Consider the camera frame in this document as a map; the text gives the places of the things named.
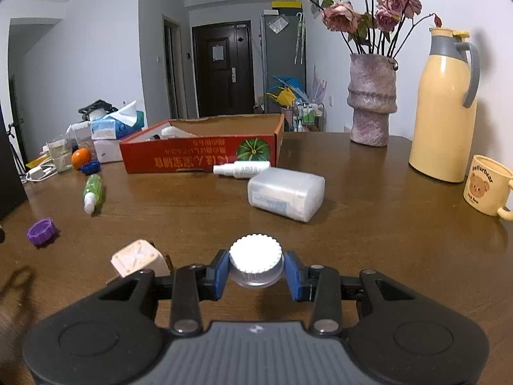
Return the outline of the white ridged bottle cap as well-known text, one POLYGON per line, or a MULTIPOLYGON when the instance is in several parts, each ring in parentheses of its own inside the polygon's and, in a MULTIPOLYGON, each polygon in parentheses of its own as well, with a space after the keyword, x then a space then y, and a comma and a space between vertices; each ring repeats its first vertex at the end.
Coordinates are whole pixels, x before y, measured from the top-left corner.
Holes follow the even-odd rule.
POLYGON ((269 235, 237 239, 229 249, 229 259, 231 279, 244 288, 268 288, 284 271, 282 246, 269 235))

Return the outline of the white translucent plastic box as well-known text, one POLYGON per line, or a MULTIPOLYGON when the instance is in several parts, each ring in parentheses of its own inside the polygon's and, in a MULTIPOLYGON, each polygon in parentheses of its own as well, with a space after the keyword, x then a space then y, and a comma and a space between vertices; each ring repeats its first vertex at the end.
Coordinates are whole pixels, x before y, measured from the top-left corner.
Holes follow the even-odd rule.
POLYGON ((269 168, 248 182, 248 201, 253 207, 308 223, 324 201, 322 176, 282 168, 269 168))

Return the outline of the cream power adapter plug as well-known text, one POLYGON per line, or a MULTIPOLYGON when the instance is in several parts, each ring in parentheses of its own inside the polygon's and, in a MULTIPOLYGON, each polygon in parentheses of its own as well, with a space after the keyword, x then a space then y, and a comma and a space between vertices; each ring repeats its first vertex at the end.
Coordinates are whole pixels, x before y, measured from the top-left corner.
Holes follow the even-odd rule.
POLYGON ((156 276, 169 276, 173 271, 171 258, 143 239, 119 249, 110 258, 110 263, 116 270, 116 275, 106 284, 142 270, 152 270, 156 276))

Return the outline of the white spray bottle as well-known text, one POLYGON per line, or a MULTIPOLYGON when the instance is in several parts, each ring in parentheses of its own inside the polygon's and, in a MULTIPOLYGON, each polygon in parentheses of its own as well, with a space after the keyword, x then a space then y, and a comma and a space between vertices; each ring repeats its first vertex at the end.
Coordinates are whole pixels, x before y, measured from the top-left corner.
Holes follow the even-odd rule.
POLYGON ((270 168, 269 161, 235 161, 213 166, 215 175, 249 179, 270 168))

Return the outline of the white purple tissue box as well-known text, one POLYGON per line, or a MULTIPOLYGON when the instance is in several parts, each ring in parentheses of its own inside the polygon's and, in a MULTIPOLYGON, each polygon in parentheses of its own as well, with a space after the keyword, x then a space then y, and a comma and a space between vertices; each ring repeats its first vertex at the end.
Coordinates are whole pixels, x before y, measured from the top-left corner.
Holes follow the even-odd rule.
POLYGON ((94 140, 93 144, 99 163, 122 162, 120 140, 94 140))

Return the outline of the blue bottle cap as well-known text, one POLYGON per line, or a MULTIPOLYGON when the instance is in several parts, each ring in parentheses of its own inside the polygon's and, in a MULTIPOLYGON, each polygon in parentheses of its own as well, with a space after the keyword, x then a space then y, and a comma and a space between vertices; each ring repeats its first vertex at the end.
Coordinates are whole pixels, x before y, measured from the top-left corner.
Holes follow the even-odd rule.
POLYGON ((83 175, 93 175, 101 170, 101 163, 98 160, 90 161, 80 168, 83 175))

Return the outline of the yellow blue toy pile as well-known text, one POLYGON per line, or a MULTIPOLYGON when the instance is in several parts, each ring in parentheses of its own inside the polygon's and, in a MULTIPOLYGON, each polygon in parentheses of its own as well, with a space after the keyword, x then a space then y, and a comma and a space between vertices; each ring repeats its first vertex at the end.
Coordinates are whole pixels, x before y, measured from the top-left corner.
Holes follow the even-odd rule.
POLYGON ((289 76, 273 76, 277 85, 268 88, 266 97, 270 98, 281 107, 289 107, 294 101, 309 102, 303 85, 295 78, 289 76))

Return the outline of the orange fruit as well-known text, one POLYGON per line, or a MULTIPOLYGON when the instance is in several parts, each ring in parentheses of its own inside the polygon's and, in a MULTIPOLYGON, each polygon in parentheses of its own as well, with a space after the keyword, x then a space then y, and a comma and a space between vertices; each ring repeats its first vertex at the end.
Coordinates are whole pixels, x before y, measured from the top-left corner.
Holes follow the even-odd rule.
POLYGON ((87 148, 79 148, 71 156, 71 164, 74 169, 80 169, 91 161, 92 154, 87 148))

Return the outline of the blue tissue pack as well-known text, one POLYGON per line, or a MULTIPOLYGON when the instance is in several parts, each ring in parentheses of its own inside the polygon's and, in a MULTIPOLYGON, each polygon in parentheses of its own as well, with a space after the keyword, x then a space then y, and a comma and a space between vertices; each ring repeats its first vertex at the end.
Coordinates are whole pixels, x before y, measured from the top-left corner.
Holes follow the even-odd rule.
POLYGON ((144 112, 133 101, 122 109, 93 120, 90 123, 93 140, 120 140, 144 127, 144 112))

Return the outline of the pink textured vase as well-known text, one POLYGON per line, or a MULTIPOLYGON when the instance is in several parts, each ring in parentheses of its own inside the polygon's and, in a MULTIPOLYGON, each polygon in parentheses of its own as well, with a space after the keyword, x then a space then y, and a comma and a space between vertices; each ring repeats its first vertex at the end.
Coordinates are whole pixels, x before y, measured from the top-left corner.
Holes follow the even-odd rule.
POLYGON ((390 115, 397 112, 397 65, 376 54, 351 54, 347 103, 353 109, 350 139, 385 147, 390 115))

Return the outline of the yellow thermos jug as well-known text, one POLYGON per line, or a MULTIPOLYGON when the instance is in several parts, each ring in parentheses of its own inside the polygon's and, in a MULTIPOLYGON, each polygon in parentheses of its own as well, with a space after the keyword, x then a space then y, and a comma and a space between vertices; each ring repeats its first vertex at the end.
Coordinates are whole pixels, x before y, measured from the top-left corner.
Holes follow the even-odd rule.
POLYGON ((436 180, 459 184, 475 129, 480 57, 466 30, 436 27, 430 33, 409 164, 436 180))

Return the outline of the clear glass cup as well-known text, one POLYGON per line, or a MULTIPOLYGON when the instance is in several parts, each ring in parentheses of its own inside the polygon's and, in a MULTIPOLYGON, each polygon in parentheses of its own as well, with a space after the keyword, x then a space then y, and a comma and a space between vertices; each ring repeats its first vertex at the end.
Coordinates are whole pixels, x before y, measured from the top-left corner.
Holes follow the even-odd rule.
POLYGON ((48 142, 47 147, 58 173, 72 169, 72 146, 67 137, 56 138, 54 141, 48 142))

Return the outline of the dark entrance door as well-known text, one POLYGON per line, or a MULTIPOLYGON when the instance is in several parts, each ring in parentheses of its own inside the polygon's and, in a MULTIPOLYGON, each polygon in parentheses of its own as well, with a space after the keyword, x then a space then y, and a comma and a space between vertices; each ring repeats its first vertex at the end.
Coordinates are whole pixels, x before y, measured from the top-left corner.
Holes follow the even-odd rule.
POLYGON ((249 21, 192 28, 198 115, 254 112, 255 90, 249 21))

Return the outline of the black paper bag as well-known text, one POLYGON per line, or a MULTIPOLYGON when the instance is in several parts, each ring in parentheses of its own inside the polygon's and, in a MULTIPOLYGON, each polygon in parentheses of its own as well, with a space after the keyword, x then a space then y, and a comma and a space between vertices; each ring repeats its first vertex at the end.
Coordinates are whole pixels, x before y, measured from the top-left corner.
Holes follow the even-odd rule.
POLYGON ((0 112, 0 218, 7 217, 26 200, 27 195, 17 173, 5 130, 3 113, 0 112))

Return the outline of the grey refrigerator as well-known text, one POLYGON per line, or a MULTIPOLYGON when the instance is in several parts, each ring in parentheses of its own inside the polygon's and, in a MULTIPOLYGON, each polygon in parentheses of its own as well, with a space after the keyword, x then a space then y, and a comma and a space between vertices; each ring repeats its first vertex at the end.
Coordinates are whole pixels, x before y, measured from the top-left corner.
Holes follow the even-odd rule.
POLYGON ((268 93, 277 94, 286 77, 294 78, 301 90, 306 85, 306 55, 303 40, 303 11, 297 8, 264 11, 261 43, 264 81, 264 110, 278 113, 280 105, 268 93))

